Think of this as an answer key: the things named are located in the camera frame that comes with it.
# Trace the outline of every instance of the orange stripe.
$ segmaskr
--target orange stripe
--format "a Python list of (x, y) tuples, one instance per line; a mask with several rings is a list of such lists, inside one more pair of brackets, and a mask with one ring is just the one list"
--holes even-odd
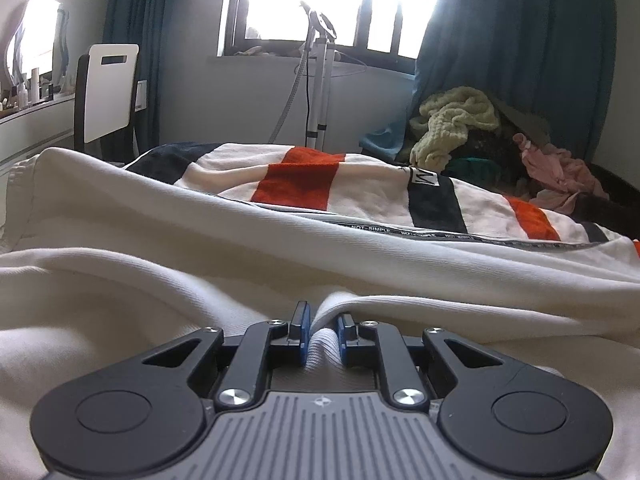
[(329, 191), (344, 155), (291, 148), (279, 164), (270, 164), (251, 202), (326, 211)]
[(549, 222), (549, 218), (539, 207), (524, 202), (512, 196), (505, 197), (516, 214), (520, 227), (532, 240), (557, 240), (560, 241), (558, 232)]

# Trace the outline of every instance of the crosshair symbol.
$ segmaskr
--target crosshair symbol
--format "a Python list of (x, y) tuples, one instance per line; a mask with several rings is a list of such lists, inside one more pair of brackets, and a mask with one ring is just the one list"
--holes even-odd
[(314, 400), (314, 404), (316, 406), (320, 406), (321, 408), (325, 408), (326, 406), (328, 406), (332, 402), (333, 401), (331, 399), (327, 399), (325, 396), (318, 397), (316, 400)]

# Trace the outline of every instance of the silver bolt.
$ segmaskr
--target silver bolt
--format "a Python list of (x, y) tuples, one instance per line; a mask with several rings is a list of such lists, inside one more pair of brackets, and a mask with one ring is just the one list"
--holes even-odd
[(403, 388), (394, 393), (394, 400), (405, 406), (415, 406), (424, 400), (424, 393), (413, 388)]
[(239, 388), (230, 388), (220, 392), (218, 400), (227, 406), (242, 406), (251, 399), (248, 392)]

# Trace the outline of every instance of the pink clothing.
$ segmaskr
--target pink clothing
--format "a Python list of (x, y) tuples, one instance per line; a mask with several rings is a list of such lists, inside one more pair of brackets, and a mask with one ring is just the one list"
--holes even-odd
[(571, 214), (578, 193), (588, 192), (609, 198), (600, 181), (591, 174), (584, 161), (571, 158), (571, 152), (556, 148), (552, 144), (539, 148), (523, 134), (515, 134), (513, 140), (522, 152), (522, 163), (527, 168), (529, 176), (545, 187), (530, 200), (532, 204)]

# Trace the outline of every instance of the blue cloth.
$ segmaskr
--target blue cloth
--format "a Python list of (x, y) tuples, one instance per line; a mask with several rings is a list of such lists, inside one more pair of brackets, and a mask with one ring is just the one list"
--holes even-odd
[(609, 106), (615, 51), (615, 0), (438, 0), (409, 113), (360, 145), (393, 159), (421, 102), (471, 86), (544, 117), (556, 146), (589, 160)]
[[(159, 88), (161, 33), (166, 0), (109, 0), (104, 43), (137, 43), (138, 80), (147, 80), (147, 109), (136, 113), (136, 139), (140, 153), (159, 143)], [(105, 160), (128, 162), (133, 158), (132, 139), (121, 132), (103, 137)]]

